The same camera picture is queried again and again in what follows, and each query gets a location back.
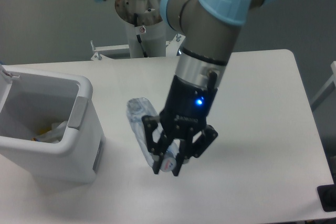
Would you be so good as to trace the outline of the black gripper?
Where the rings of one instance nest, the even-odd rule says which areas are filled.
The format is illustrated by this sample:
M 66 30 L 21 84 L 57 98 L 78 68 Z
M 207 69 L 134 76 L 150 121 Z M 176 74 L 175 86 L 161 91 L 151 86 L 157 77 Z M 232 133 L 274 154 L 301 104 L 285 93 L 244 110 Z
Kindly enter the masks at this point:
M 217 75 L 212 74 L 205 89 L 195 87 L 174 76 L 163 110 L 158 116 L 142 117 L 145 145 L 153 159 L 153 172 L 170 172 L 177 177 L 182 165 L 191 157 L 199 158 L 218 137 L 217 131 L 206 125 L 217 88 Z M 180 139 L 180 146 L 172 141 L 163 150 L 166 136 Z

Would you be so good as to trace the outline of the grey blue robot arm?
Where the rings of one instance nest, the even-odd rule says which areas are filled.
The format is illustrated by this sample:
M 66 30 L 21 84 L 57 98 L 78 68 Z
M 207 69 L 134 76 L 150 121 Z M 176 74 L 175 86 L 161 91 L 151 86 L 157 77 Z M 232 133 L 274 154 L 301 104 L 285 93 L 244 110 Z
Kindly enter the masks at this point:
M 161 0 L 160 20 L 185 38 L 163 110 L 144 115 L 145 144 L 158 174 L 174 140 L 180 141 L 177 176 L 191 157 L 198 158 L 217 138 L 206 123 L 218 86 L 250 9 L 274 0 Z

